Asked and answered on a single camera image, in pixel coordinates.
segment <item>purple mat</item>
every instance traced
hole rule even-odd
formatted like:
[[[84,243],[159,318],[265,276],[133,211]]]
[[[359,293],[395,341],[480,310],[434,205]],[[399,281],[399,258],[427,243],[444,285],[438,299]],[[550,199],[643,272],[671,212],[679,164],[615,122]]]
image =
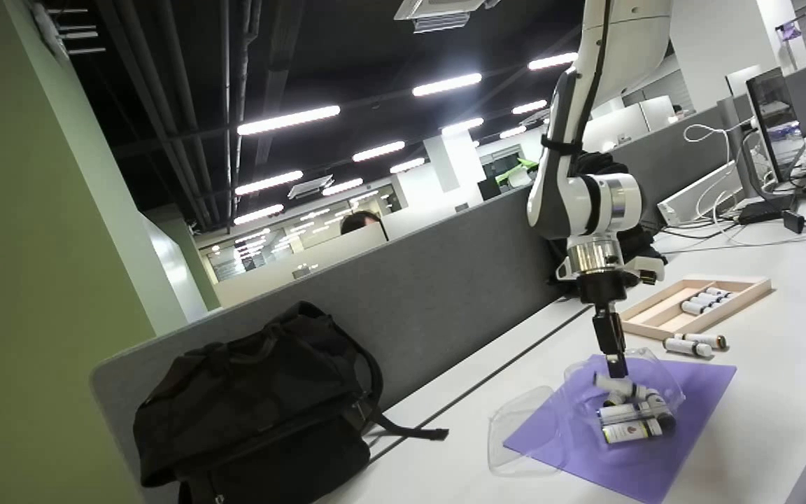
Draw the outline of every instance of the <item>purple mat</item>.
[[[669,437],[613,447],[602,443],[587,419],[594,408],[585,407],[604,398],[594,386],[594,373],[602,369],[599,356],[583,363],[503,444],[629,499],[662,502],[736,367],[629,359],[629,377],[654,388],[678,383],[685,402]]]

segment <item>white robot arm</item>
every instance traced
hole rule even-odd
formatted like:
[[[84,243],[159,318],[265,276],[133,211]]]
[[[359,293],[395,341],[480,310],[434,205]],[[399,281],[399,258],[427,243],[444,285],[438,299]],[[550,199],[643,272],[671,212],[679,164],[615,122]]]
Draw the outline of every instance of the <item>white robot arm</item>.
[[[595,101],[661,68],[669,45],[671,0],[585,0],[577,64],[550,97],[550,122],[529,192],[529,223],[549,241],[567,237],[559,276],[577,276],[580,297],[595,306],[595,339],[609,376],[624,377],[624,331],[613,310],[624,299],[624,258],[615,233],[641,220],[641,190],[629,174],[574,174]]]

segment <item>table surface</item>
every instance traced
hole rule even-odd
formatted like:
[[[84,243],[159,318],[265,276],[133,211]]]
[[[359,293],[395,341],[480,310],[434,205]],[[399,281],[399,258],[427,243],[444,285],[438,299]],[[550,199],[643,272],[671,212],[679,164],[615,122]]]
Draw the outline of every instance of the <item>table surface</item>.
[[[683,276],[769,276],[774,292],[717,325],[732,345],[717,356],[736,377],[689,454],[665,502],[787,502],[806,470],[806,234],[755,223],[710,241],[665,237],[675,254],[665,283]],[[629,292],[629,302],[654,289]],[[444,443],[405,440],[322,504],[499,504],[499,502],[629,502],[567,474],[499,477],[486,464],[490,416],[515,398],[556,386],[567,367],[595,353],[580,302],[556,302],[465,359],[389,408],[399,423],[450,428]],[[647,339],[626,341],[662,356]]]

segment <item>wooden board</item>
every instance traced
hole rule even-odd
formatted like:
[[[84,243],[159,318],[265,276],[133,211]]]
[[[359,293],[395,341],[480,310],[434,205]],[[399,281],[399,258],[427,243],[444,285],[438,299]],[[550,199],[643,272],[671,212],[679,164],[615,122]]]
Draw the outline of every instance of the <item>wooden board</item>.
[[[679,302],[703,289],[724,289],[729,292],[729,297],[704,314],[696,317],[683,314]],[[749,281],[685,276],[624,310],[620,321],[624,331],[633,337],[662,341],[675,334],[703,334],[717,321],[732,317],[736,310],[745,310],[769,292],[771,285],[767,276],[749,276]]]

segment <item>ceiling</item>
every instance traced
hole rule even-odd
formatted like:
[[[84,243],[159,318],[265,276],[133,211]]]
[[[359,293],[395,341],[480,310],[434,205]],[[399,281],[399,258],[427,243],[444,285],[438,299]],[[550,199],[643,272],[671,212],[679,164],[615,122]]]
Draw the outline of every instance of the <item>ceiling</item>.
[[[422,153],[443,122],[480,114],[475,141],[513,128],[515,103],[549,97],[559,69],[529,72],[535,57],[577,47],[583,3],[486,0],[459,30],[413,33],[395,23],[399,0],[44,0],[59,24],[91,23],[107,47],[73,57],[91,110],[140,211],[178,205],[202,233],[287,202],[287,187],[234,199],[234,184],[287,169],[335,183],[389,177]],[[412,87],[478,69],[469,90],[416,101]],[[252,118],[338,103],[333,120],[238,136]],[[353,163],[361,149],[405,141],[405,150]]]

